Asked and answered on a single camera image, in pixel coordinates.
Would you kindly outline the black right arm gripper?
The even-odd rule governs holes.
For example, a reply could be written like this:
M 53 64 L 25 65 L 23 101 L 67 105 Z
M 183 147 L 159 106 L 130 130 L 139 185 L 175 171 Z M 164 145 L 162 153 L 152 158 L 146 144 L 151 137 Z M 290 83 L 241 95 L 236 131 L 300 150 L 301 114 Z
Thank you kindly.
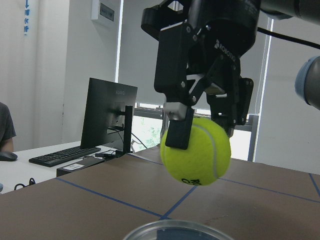
M 246 123 L 254 82 L 241 77 L 240 58 L 255 43 L 260 7 L 259 0 L 192 0 L 187 23 L 160 31 L 154 89 L 166 97 L 167 147 L 188 148 L 191 105 L 203 92 L 211 120 L 228 137 Z M 186 71 L 201 75 L 190 93 Z

